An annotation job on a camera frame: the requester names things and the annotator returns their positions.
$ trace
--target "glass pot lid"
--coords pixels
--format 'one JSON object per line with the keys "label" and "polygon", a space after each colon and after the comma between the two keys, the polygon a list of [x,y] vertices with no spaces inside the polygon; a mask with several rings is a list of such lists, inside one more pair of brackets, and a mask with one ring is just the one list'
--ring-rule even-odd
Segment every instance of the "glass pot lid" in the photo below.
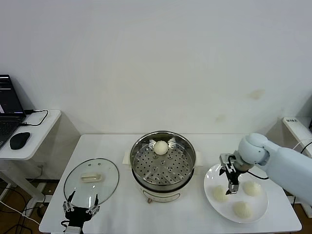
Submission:
{"label": "glass pot lid", "polygon": [[64,185],[66,200],[75,192],[72,204],[90,208],[97,195],[98,203],[106,201],[115,191],[119,180],[116,165],[104,158],[87,160],[68,175]]}

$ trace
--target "wall stain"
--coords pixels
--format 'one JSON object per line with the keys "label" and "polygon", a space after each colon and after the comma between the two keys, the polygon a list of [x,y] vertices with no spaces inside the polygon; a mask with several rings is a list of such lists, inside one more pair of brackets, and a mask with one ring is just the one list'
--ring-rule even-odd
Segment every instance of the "wall stain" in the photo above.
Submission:
{"label": "wall stain", "polygon": [[222,123],[226,120],[226,115],[225,114],[219,114],[217,118],[215,118],[216,123]]}
{"label": "wall stain", "polygon": [[264,89],[257,89],[247,94],[247,98],[253,99],[253,100],[259,100],[264,95],[264,93],[265,93]]}

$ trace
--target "stainless steel steamer basket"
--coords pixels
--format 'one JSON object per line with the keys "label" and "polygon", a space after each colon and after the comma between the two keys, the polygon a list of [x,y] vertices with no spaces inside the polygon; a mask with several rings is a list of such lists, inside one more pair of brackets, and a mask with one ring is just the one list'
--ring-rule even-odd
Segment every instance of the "stainless steel steamer basket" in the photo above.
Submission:
{"label": "stainless steel steamer basket", "polygon": [[[164,155],[154,153],[154,144],[163,140],[169,150]],[[130,164],[136,179],[152,191],[171,192],[183,187],[192,176],[195,150],[183,136],[157,131],[141,137],[130,152]]]}

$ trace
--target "black cable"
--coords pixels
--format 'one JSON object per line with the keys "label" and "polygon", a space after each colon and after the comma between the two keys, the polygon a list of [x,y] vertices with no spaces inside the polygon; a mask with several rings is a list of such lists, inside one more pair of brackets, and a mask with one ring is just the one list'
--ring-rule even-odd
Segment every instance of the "black cable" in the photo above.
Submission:
{"label": "black cable", "polygon": [[[20,192],[14,190],[14,189],[11,189],[11,188],[2,188],[2,187],[0,187],[0,189],[9,189],[9,190],[11,190],[11,191],[13,191],[13,192],[15,192],[15,193],[18,193],[18,194],[23,198],[24,203],[25,203],[26,205],[28,204],[28,202],[26,202],[26,199],[24,198],[24,196],[23,196]],[[36,207],[33,207],[33,208],[24,209],[24,210],[22,210],[22,211],[20,211],[20,212],[23,213],[24,211],[32,210],[32,209],[35,209],[35,208],[40,208],[40,206],[36,206]],[[17,213],[16,211],[2,211],[2,210],[0,210],[0,212],[7,213],[7,214]]]}
{"label": "black cable", "polygon": [[302,151],[300,152],[301,154],[303,153],[303,151],[309,146],[309,145],[311,145],[312,144],[312,142],[310,142],[309,144],[307,144],[303,149],[302,149]]}
{"label": "black cable", "polygon": [[[18,193],[18,194],[23,198],[24,203],[25,203],[25,208],[26,208],[26,205],[27,205],[26,199],[24,198],[24,196],[23,196],[20,192],[15,191],[14,189],[11,189],[11,188],[6,188],[6,187],[5,187],[5,188],[4,188],[4,187],[1,187],[1,188],[2,188],[2,189],[8,189],[8,190],[14,191],[15,193]],[[18,226],[21,226],[21,225],[19,224],[19,222],[20,222],[20,217],[21,217],[21,215],[19,216],[19,221],[18,221],[18,223],[17,223],[16,225],[14,225],[13,227],[9,228],[9,230],[5,231],[3,234],[8,233],[10,230],[12,230],[12,229],[15,228],[15,227],[16,227],[15,233],[17,233]]]}
{"label": "black cable", "polygon": [[[17,226],[21,226],[21,225],[20,224],[14,225],[13,227],[11,227],[8,230],[6,230],[3,234],[7,234],[9,231],[11,231],[13,228],[15,228]],[[28,228],[28,227],[23,227],[23,228],[28,229],[30,231],[30,233],[33,234],[33,230],[31,230],[30,228]]]}
{"label": "black cable", "polygon": [[[37,206],[37,207],[33,207],[33,208],[28,208],[28,209],[26,209],[27,204],[28,204],[28,202],[30,201],[31,198],[26,202],[26,199],[24,198],[24,196],[23,196],[20,192],[14,190],[14,189],[11,189],[11,188],[3,188],[3,187],[0,187],[0,189],[9,189],[9,190],[11,190],[11,191],[14,191],[15,193],[18,193],[18,194],[23,198],[24,203],[25,203],[25,206],[24,206],[24,209],[21,211],[21,213],[25,212],[25,215],[26,215],[26,211],[27,211],[27,210],[32,210],[32,209],[35,209],[35,208],[40,208],[40,206]],[[0,212],[4,212],[4,213],[17,213],[16,211],[14,211],[14,212],[0,211]],[[22,224],[20,224],[20,218],[21,218],[21,217],[22,217],[22,215],[19,216],[19,221],[18,221],[17,224],[15,224],[15,225],[12,226],[11,228],[9,228],[9,229],[8,229],[7,231],[5,231],[3,234],[8,233],[10,230],[12,230],[12,229],[15,228],[15,227],[16,227],[16,229],[15,229],[15,234],[17,234],[18,227],[20,227],[19,234],[21,234],[21,231],[22,231],[23,228],[28,229],[28,230],[30,231],[30,233],[32,234],[33,231],[32,231],[30,228],[24,226],[25,217],[23,217],[23,222],[22,222]]]}
{"label": "black cable", "polygon": [[[25,215],[26,215],[26,211],[27,211],[27,210],[31,210],[31,209],[34,209],[34,208],[26,209],[26,206],[25,206],[25,207],[24,207]],[[22,224],[21,224],[21,226],[20,226],[19,234],[21,234],[21,231],[22,231],[23,228],[27,228],[26,226],[24,226],[24,223],[25,223],[25,216],[23,217],[23,222],[22,222]]]}
{"label": "black cable", "polygon": [[231,158],[233,158],[234,160],[236,160],[236,157],[234,156],[234,155],[230,155],[229,157],[228,157],[228,161],[229,161],[229,165],[231,166],[232,164],[231,164]]}
{"label": "black cable", "polygon": [[[309,143],[309,144],[307,144],[305,147],[303,147],[303,149],[301,150],[301,154],[305,151],[305,149],[309,146],[309,145],[311,145],[312,144],[312,141]],[[296,203],[296,198],[297,197],[294,197],[293,198],[293,203],[292,203],[292,207],[294,208],[294,205],[295,205],[295,203]]]}
{"label": "black cable", "polygon": [[11,190],[11,191],[13,191],[15,193],[18,193],[23,198],[25,205],[27,204],[26,203],[26,199],[24,198],[24,196],[20,192],[14,190],[14,189],[11,189],[11,188],[6,188],[6,187],[0,187],[0,189],[8,189],[8,190]]}
{"label": "black cable", "polygon": [[254,177],[258,178],[258,179],[263,179],[263,180],[269,179],[268,177],[265,177],[265,178],[259,177],[259,176],[255,175],[254,173],[251,173],[250,171],[247,171],[247,173],[251,174],[252,176],[254,176]]}
{"label": "black cable", "polygon": [[[46,206],[46,205],[44,204],[44,202],[45,202],[45,195],[44,195],[44,200],[43,200],[42,204],[43,204],[44,206]],[[38,215],[40,218],[43,218],[43,216],[44,216],[44,214],[41,213],[40,209],[37,209],[37,215]]]}
{"label": "black cable", "polygon": [[43,119],[41,120],[41,122],[38,123],[38,124],[30,124],[30,123],[24,122],[24,123],[20,123],[20,124],[19,124],[20,126],[39,126],[39,125],[44,121],[44,119],[47,117],[47,115],[48,115],[48,113],[49,113],[48,110],[41,110],[41,111],[24,110],[24,111],[25,111],[25,112],[28,111],[28,112],[26,112],[26,113],[29,113],[29,114],[46,111],[46,114],[45,114],[45,116],[43,117]]}
{"label": "black cable", "polygon": [[63,227],[67,228],[67,225],[64,224],[64,223],[69,223],[69,220],[63,220],[63,221],[60,223]]}

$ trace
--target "steamed bun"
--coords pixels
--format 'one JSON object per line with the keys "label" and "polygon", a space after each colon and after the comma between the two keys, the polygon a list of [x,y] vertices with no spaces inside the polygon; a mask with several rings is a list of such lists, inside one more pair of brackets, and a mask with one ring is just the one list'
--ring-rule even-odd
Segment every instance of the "steamed bun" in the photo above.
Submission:
{"label": "steamed bun", "polygon": [[247,202],[239,201],[234,203],[233,210],[234,213],[240,218],[250,218],[253,216],[252,208]]}
{"label": "steamed bun", "polygon": [[168,144],[163,140],[157,141],[154,145],[154,152],[158,155],[164,155],[168,152],[168,149]]}
{"label": "steamed bun", "polygon": [[225,193],[226,189],[221,185],[216,186],[213,190],[213,196],[218,202],[225,202],[229,199],[229,197],[226,196]]}
{"label": "steamed bun", "polygon": [[249,196],[258,196],[261,193],[261,185],[253,181],[247,181],[243,185],[243,190]]}

